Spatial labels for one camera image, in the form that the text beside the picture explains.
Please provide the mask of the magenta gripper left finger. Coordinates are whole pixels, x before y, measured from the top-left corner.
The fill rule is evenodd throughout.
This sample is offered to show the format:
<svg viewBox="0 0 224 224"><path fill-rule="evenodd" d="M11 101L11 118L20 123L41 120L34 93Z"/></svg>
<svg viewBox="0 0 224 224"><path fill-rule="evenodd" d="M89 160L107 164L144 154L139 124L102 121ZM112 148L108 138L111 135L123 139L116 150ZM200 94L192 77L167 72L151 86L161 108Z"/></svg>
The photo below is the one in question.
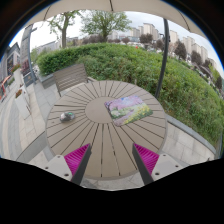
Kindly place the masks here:
<svg viewBox="0 0 224 224"><path fill-rule="evenodd" d="M44 169L79 185L83 179L90 155L91 145L86 144L65 156L56 155L44 166Z"/></svg>

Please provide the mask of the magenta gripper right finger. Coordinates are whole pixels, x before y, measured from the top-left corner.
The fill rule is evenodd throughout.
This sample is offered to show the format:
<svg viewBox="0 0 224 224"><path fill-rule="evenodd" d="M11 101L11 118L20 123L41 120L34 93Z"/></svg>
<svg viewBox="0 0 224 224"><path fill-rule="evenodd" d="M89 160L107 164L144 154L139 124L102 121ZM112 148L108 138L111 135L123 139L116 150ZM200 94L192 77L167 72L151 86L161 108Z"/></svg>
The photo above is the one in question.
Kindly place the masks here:
<svg viewBox="0 0 224 224"><path fill-rule="evenodd" d="M132 146L132 154L145 185L183 168L181 164L168 154L157 154L136 143Z"/></svg>

